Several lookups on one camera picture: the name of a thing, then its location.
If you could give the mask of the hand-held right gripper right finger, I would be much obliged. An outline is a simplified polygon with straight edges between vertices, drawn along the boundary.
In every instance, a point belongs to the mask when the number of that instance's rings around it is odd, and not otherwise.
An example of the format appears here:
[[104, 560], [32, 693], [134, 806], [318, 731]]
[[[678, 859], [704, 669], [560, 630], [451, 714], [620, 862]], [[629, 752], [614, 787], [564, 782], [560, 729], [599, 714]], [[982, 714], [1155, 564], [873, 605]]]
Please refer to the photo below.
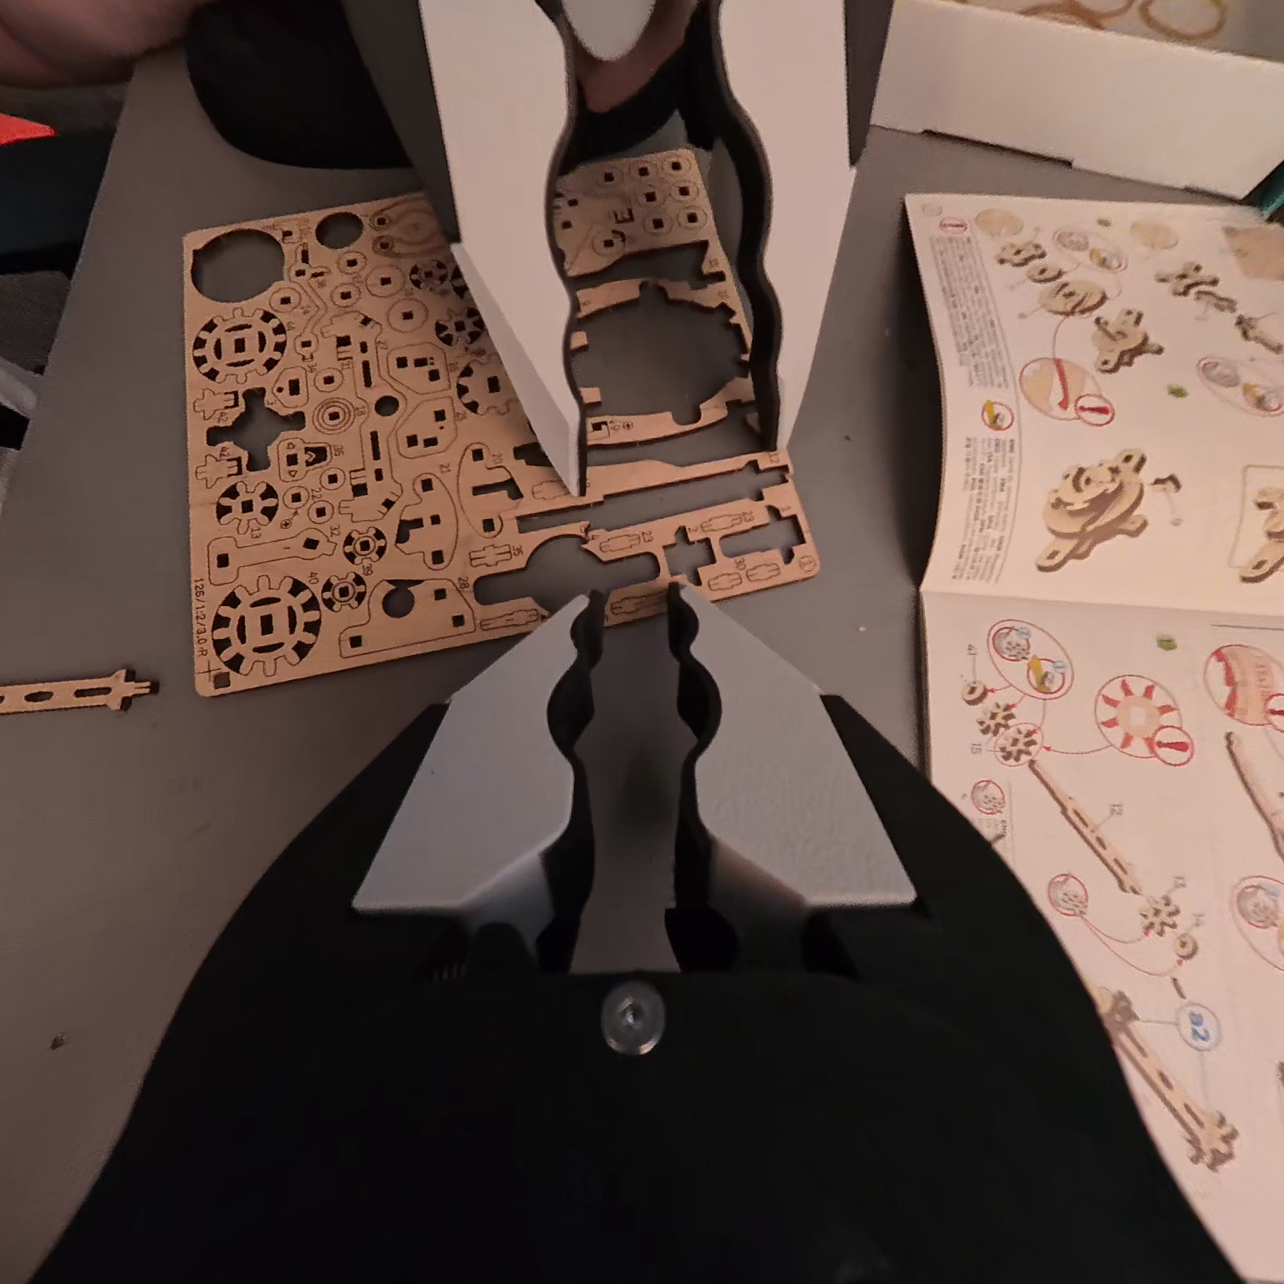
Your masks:
[[821, 917], [913, 907], [821, 688], [691, 586], [667, 613], [695, 739], [665, 913], [680, 971], [798, 968]]

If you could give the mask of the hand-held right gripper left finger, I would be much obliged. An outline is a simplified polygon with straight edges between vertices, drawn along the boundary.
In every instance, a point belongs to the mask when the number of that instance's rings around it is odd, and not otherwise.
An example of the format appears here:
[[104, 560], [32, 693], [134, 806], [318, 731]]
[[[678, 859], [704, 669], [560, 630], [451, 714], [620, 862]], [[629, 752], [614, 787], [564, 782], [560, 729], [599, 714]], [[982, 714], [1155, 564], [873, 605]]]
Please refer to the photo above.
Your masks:
[[575, 598], [445, 708], [365, 877], [365, 915], [513, 928], [567, 973], [596, 877], [586, 769], [605, 600]]

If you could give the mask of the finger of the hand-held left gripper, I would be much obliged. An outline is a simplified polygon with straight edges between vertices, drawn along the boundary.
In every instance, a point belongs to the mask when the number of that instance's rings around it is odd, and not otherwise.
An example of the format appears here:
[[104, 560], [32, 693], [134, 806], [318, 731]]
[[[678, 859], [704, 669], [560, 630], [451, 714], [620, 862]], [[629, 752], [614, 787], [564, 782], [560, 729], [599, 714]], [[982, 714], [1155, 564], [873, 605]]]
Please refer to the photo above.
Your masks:
[[704, 3], [701, 110], [742, 200], [736, 273], [751, 316], [763, 442], [785, 449], [811, 380], [853, 200], [843, 3]]
[[543, 453], [584, 494], [584, 410], [552, 185], [575, 121], [558, 3], [421, 3], [459, 234], [453, 250]]

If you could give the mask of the laser-cut wooden parts sheet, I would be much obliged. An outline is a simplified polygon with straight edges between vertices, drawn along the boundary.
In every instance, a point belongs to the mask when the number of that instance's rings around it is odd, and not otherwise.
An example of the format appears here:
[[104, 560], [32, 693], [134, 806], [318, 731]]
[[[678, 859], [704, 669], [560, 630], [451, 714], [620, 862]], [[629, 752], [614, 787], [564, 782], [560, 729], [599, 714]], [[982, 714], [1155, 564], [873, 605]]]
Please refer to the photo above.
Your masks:
[[821, 558], [787, 453], [586, 472], [547, 463], [423, 194], [228, 226], [282, 252], [237, 303], [184, 286], [196, 686], [222, 697], [537, 630], [479, 586], [573, 541], [654, 564], [607, 624], [811, 581]]

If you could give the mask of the person's left forearm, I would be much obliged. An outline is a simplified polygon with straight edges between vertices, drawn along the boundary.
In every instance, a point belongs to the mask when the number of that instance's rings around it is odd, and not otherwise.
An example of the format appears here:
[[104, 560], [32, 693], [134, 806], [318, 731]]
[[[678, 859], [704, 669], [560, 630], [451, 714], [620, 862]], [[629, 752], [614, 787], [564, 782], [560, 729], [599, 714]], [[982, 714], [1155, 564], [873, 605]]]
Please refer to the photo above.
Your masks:
[[117, 85], [184, 36], [201, 3], [2, 3], [2, 87]]

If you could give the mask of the person's left hand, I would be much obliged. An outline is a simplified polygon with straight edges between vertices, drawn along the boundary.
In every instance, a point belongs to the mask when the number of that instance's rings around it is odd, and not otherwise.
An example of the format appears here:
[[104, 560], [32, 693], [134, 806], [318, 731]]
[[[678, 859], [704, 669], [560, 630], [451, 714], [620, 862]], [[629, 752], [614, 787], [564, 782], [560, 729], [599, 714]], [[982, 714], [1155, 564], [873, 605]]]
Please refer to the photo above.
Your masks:
[[678, 53], [686, 27], [648, 29], [620, 59], [599, 59], [586, 48], [575, 50], [575, 74], [584, 104], [594, 113], [612, 112], [650, 87], [659, 70]]

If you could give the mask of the white cardboard box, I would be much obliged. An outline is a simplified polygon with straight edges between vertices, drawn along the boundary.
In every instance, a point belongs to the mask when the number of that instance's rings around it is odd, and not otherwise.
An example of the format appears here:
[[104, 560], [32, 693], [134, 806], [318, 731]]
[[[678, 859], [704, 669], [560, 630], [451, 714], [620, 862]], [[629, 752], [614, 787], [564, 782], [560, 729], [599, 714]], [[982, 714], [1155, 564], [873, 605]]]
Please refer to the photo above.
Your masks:
[[873, 125], [1243, 202], [1283, 164], [1283, 5], [896, 3]]

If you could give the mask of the dark teal cloth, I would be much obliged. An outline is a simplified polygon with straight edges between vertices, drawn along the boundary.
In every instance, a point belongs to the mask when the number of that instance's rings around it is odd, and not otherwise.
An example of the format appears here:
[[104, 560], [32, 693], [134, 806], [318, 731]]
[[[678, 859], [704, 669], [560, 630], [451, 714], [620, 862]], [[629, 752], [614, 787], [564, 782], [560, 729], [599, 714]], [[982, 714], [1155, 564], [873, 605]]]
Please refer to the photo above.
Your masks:
[[74, 277], [113, 142], [113, 134], [100, 132], [2, 147], [4, 277]]

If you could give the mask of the slotted wooden axle strip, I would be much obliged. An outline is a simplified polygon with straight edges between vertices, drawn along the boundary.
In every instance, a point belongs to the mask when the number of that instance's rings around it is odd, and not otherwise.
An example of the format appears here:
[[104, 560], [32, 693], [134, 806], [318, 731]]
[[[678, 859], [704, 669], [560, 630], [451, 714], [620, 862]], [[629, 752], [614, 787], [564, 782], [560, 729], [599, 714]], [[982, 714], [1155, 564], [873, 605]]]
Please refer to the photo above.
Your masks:
[[158, 693], [158, 682], [139, 680], [132, 669], [104, 678], [2, 686], [2, 716], [77, 710], [128, 712], [138, 699]]

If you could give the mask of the printed instruction booklet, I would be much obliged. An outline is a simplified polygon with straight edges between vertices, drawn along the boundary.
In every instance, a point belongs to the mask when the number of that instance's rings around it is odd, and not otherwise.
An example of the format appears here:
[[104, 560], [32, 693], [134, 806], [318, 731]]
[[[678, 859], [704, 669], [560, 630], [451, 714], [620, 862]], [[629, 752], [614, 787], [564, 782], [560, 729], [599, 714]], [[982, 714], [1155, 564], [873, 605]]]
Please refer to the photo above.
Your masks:
[[928, 761], [1074, 962], [1241, 1277], [1283, 1281], [1283, 228], [913, 194], [941, 372]]

